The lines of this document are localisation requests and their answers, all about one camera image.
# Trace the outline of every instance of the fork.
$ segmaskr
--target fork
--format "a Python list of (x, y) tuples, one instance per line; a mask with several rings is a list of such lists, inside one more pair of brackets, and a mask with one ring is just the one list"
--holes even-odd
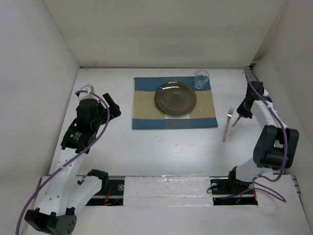
[(233, 116), (233, 112), (234, 112), (234, 108), (230, 107), (229, 111), (228, 111), (228, 114), (227, 114), (227, 122), (226, 122), (225, 132), (224, 132), (224, 136), (223, 136), (223, 142), (225, 142), (225, 140), (226, 140), (228, 126), (229, 126), (230, 119)]

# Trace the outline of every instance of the blue stripe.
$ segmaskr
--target blue stripe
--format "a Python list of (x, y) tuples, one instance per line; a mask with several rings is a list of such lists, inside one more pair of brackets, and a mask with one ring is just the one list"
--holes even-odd
[(216, 118), (133, 119), (135, 130), (192, 129), (218, 127)]
[(209, 91), (211, 90), (210, 80), (201, 90), (195, 88), (195, 77), (135, 77), (135, 91), (142, 92), (156, 92), (160, 86), (168, 82), (183, 82), (189, 85), (195, 91)]

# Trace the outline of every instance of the plate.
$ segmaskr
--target plate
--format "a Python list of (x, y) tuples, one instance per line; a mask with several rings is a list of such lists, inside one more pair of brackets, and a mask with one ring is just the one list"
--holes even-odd
[(156, 91), (155, 102), (164, 113), (182, 116), (195, 108), (197, 96), (195, 91), (183, 82), (168, 82)]

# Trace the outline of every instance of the glass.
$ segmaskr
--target glass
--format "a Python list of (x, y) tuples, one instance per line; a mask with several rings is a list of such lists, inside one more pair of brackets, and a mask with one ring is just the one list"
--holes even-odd
[(209, 73), (205, 70), (198, 70), (195, 74), (195, 87), (203, 89), (209, 80)]

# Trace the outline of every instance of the fork handle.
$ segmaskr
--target fork handle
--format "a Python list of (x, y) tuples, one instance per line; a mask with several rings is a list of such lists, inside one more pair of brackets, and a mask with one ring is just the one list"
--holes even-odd
[(228, 126), (229, 126), (229, 121), (230, 120), (227, 120), (227, 122), (226, 122), (226, 127), (225, 127), (225, 131), (224, 131), (224, 136), (223, 136), (223, 142), (225, 142), (225, 140), (226, 140)]

